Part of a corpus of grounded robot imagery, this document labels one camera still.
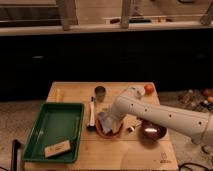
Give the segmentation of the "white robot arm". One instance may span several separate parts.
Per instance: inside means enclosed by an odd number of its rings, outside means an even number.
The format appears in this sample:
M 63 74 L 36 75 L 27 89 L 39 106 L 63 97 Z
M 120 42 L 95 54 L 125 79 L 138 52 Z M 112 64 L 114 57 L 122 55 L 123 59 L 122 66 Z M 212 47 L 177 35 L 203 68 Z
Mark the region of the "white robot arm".
M 128 87 L 114 100 L 109 117 L 115 124 L 127 114 L 182 133 L 196 143 L 213 147 L 213 115 L 175 107 L 154 105 L 142 100 L 140 87 Z

